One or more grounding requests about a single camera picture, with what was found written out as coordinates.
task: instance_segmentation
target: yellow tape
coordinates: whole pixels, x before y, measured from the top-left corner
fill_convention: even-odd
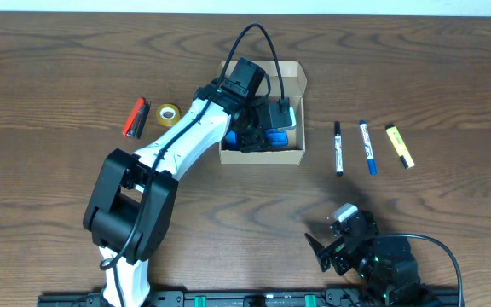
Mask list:
[[[396,149],[397,154],[401,159],[401,162],[403,163],[403,165],[405,165],[405,168],[408,169],[413,167],[414,166],[413,157],[410,156],[410,153],[408,152],[407,149],[407,145],[405,145],[405,142],[402,140],[401,134],[399,133],[397,127],[395,127],[394,125],[389,125],[386,127],[385,132],[390,137],[391,143],[393,144],[393,147]]]
[[[181,119],[179,109],[172,104],[163,104],[157,110],[157,120],[166,127],[175,125]]]

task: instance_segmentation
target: blue object in box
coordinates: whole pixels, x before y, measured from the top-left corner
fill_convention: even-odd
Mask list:
[[[264,135],[270,140],[272,147],[284,147],[289,144],[287,133],[285,131],[277,131],[276,129],[268,129],[264,131]],[[228,149],[238,150],[238,136],[236,132],[230,131],[227,134]]]

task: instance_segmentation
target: blue marker cap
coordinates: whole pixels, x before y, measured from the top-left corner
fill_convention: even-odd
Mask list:
[[[374,159],[368,159],[367,163],[368,163],[368,170],[371,172],[371,175],[373,176],[376,175],[377,171],[376,171],[376,163],[374,162]]]

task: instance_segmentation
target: blue marker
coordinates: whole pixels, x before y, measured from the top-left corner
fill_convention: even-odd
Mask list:
[[[368,136],[367,123],[365,120],[359,122],[359,128],[361,129],[361,135],[363,136],[363,143],[365,143],[365,154],[367,154],[368,170],[371,175],[376,175],[376,163],[374,163],[373,145],[371,145],[371,138]]]

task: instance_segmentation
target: black marker cap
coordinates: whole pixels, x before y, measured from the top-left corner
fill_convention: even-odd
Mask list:
[[[334,135],[340,135],[340,122],[334,122]]]

